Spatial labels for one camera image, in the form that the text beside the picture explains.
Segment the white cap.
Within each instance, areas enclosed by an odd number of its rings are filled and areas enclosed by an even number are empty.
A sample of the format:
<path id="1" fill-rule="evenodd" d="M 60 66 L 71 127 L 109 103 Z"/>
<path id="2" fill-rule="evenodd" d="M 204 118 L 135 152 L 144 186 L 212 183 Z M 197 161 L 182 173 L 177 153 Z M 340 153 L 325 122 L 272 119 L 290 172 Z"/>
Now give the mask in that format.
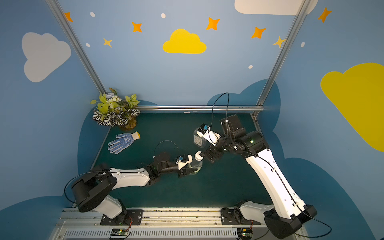
<path id="1" fill-rule="evenodd" d="M 199 162 L 204 159 L 204 157 L 201 156 L 201 153 L 202 153 L 201 151 L 198 151 L 195 153 L 195 159 Z"/>

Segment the round clear bottle green label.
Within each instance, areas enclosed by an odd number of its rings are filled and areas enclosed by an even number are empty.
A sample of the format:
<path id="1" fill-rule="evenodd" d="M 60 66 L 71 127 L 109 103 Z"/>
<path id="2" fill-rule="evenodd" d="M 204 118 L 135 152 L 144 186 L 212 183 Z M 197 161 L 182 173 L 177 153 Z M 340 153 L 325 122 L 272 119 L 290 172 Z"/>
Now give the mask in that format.
<path id="1" fill-rule="evenodd" d="M 203 161 L 197 161 L 197 160 L 193 160 L 191 163 L 190 163 L 190 168 L 191 169 L 196 169 L 194 172 L 190 173 L 190 175 L 196 175 L 200 169 L 202 168 L 203 166 Z"/>

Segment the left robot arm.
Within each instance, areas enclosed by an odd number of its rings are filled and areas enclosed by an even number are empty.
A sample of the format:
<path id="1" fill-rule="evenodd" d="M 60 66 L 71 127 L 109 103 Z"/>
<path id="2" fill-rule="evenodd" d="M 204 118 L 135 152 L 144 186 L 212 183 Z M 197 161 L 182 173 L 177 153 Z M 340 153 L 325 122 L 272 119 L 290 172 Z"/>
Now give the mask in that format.
<path id="1" fill-rule="evenodd" d="M 181 155 L 174 161 L 170 161 L 168 153 L 160 153 L 154 156 L 151 164 L 136 170 L 120 170 L 105 164 L 96 166 L 71 186 L 77 208 L 81 213 L 99 212 L 119 225 L 129 214 L 123 203 L 110 192 L 126 187 L 152 186 L 164 174 L 177 173 L 179 178 L 196 174 L 202 167 L 201 153 Z"/>

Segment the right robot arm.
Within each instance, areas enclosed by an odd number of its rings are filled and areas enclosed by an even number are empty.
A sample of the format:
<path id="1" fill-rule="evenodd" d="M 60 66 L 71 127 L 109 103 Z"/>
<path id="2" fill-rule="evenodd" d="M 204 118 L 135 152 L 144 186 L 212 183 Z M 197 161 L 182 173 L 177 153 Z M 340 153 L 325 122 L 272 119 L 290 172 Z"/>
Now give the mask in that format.
<path id="1" fill-rule="evenodd" d="M 220 120 L 223 134 L 202 124 L 197 135 L 210 143 L 201 158 L 214 163 L 224 153 L 242 156 L 256 172 L 271 200 L 271 205 L 242 201 L 234 207 L 241 220 L 261 223 L 278 239 L 295 234 L 304 223 L 317 215 L 312 205 L 307 205 L 296 194 L 276 163 L 273 153 L 258 131 L 247 132 L 237 115 Z"/>

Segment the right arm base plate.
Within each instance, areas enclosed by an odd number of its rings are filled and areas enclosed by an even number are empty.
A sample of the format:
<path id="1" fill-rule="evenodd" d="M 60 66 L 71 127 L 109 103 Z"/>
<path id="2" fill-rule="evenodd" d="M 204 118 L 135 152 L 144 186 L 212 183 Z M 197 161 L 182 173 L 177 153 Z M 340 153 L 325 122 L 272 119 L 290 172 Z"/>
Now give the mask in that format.
<path id="1" fill-rule="evenodd" d="M 251 225 L 252 221 L 246 220 L 239 210 L 222 208 L 220 210 L 221 223 L 224 226 L 227 225 Z"/>

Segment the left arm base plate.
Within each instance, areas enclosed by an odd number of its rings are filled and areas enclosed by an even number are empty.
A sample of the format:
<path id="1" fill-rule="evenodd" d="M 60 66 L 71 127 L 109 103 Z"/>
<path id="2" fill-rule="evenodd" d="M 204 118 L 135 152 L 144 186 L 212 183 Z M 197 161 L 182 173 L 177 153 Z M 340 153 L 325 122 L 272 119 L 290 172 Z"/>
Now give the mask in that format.
<path id="1" fill-rule="evenodd" d="M 143 219 L 143 210 L 142 209 L 128 209 L 123 210 L 118 216 L 111 219 L 106 215 L 102 216 L 100 225 L 101 226 L 139 226 Z"/>

